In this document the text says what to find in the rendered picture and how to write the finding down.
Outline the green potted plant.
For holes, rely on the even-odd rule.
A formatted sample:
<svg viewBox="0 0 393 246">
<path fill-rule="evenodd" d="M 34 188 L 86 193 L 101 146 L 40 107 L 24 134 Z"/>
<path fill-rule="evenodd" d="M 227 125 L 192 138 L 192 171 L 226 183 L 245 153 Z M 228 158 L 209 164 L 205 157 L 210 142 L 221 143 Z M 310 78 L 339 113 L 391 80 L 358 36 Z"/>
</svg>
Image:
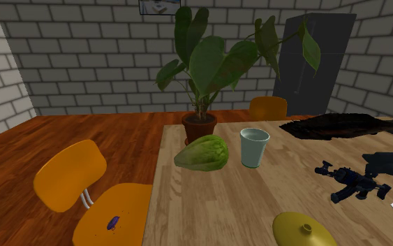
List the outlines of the green potted plant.
<svg viewBox="0 0 393 246">
<path fill-rule="evenodd" d="M 257 19 L 255 31 L 236 43 L 229 52 L 219 36 L 205 36 L 209 10 L 200 8 L 197 13 L 183 6 L 175 13 L 175 49 L 178 59 L 167 63 L 156 75 L 156 84 L 164 90 L 178 73 L 188 74 L 186 90 L 195 110 L 182 117 L 186 142 L 210 135 L 217 123 L 208 107 L 224 87 L 235 88 L 240 78 L 259 60 L 264 58 L 275 73 L 280 72 L 276 59 L 279 40 L 274 17 L 266 22 Z"/>
</svg>

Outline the green lettuce head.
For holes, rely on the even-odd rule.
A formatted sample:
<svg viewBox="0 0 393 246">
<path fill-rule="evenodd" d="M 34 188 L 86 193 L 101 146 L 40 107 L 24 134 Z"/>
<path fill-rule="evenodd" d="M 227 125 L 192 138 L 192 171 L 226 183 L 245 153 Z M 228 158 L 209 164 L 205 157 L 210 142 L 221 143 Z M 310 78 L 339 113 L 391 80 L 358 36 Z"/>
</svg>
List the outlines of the green lettuce head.
<svg viewBox="0 0 393 246">
<path fill-rule="evenodd" d="M 216 171 L 227 164 L 228 158 L 226 142 L 220 136 L 207 135 L 189 143 L 174 157 L 174 163 L 192 171 Z"/>
</svg>

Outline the pale green cup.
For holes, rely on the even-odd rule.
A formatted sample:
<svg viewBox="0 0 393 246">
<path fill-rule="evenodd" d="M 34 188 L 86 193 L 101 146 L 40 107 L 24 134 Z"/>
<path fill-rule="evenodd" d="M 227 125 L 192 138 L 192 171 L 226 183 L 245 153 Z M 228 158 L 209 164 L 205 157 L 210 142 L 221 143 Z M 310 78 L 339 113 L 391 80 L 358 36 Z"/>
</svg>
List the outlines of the pale green cup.
<svg viewBox="0 0 393 246">
<path fill-rule="evenodd" d="M 240 131 L 241 163 L 248 168 L 260 165 L 270 135 L 262 129 L 246 128 Z"/>
</svg>

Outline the orange chair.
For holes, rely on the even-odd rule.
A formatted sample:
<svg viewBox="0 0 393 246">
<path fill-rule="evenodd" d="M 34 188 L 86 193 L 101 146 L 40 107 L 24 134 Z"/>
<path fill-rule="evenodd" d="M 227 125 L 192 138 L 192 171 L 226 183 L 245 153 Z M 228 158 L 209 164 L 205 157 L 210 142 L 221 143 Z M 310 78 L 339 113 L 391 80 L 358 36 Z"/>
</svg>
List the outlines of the orange chair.
<svg viewBox="0 0 393 246">
<path fill-rule="evenodd" d="M 55 212 L 78 199 L 87 209 L 73 233 L 73 246 L 142 246 L 152 186 L 120 183 L 95 201 L 87 188 L 105 173 L 107 162 L 92 140 L 82 140 L 53 156 L 35 175 L 34 191 Z M 108 222 L 119 216 L 113 231 Z"/>
<path fill-rule="evenodd" d="M 288 103 L 277 96 L 257 96 L 251 100 L 249 114 L 256 121 L 284 120 Z"/>
</svg>

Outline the light wooden table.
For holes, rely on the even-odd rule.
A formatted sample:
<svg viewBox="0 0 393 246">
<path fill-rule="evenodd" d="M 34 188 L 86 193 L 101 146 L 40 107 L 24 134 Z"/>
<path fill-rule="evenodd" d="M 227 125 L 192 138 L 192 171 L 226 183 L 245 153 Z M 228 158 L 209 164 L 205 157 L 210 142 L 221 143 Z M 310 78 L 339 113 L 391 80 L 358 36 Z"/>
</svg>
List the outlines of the light wooden table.
<svg viewBox="0 0 393 246">
<path fill-rule="evenodd" d="M 175 166 L 186 134 L 181 125 L 165 126 L 142 246 L 277 246 L 272 223 L 282 212 L 314 218 L 338 246 L 393 246 L 392 176 L 376 179 L 391 187 L 384 200 L 371 192 L 363 201 L 350 197 L 334 204 L 330 196 L 341 184 L 314 171 L 328 161 L 363 173 L 362 155 L 393 152 L 393 135 L 301 140 L 280 126 L 217 124 L 214 132 L 227 143 L 229 159 L 211 172 Z M 241 163 L 240 131 L 246 128 L 270 135 L 257 168 Z"/>
</svg>

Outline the dark grey refrigerator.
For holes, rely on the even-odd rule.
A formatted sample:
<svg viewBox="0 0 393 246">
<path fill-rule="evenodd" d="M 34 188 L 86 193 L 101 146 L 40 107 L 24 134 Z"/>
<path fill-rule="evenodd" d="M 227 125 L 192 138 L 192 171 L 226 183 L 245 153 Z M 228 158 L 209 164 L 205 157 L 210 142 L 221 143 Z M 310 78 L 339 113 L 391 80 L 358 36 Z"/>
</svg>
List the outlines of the dark grey refrigerator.
<svg viewBox="0 0 393 246">
<path fill-rule="evenodd" d="M 321 57 L 314 70 L 302 56 L 298 36 L 282 43 L 280 78 L 273 96 L 287 101 L 287 115 L 321 115 L 327 110 L 357 15 L 354 13 L 309 13 L 306 27 L 318 44 Z"/>
</svg>

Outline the black ragged cloth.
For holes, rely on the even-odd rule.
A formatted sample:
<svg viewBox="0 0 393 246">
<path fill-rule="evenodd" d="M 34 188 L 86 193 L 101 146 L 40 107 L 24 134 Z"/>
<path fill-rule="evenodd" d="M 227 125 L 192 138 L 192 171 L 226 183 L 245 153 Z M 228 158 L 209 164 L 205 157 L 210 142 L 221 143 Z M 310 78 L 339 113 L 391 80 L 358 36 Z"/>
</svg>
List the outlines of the black ragged cloth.
<svg viewBox="0 0 393 246">
<path fill-rule="evenodd" d="M 280 128 L 299 139 L 331 140 L 393 131 L 393 122 L 364 113 L 327 113 L 282 124 Z"/>
</svg>

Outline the yellow lid with knob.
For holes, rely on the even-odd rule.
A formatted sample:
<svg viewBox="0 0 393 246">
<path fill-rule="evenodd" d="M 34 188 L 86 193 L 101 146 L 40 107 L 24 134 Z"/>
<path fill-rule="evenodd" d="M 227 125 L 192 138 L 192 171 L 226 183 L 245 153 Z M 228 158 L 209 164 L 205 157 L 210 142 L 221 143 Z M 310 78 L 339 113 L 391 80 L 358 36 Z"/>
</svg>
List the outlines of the yellow lid with knob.
<svg viewBox="0 0 393 246">
<path fill-rule="evenodd" d="M 272 231 L 278 246 L 338 246 L 322 224 L 299 212 L 277 215 Z"/>
</svg>

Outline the dark blue flat object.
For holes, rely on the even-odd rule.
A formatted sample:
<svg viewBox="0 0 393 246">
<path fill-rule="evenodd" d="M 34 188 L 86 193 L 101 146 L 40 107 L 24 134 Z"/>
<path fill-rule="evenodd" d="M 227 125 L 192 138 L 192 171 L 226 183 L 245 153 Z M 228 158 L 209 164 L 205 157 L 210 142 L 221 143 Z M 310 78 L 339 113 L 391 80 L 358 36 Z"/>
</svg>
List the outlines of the dark blue flat object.
<svg viewBox="0 0 393 246">
<path fill-rule="evenodd" d="M 363 154 L 362 157 L 367 162 L 366 173 L 383 173 L 393 176 L 393 152 L 375 152 Z"/>
</svg>

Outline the framed wall picture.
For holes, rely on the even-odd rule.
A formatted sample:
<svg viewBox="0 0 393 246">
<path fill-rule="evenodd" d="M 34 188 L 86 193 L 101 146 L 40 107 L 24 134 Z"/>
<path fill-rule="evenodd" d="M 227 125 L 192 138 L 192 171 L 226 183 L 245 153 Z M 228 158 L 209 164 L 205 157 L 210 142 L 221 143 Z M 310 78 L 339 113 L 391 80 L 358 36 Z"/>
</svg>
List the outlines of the framed wall picture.
<svg viewBox="0 0 393 246">
<path fill-rule="evenodd" d="M 139 0 L 141 15 L 175 15 L 181 0 Z"/>
</svg>

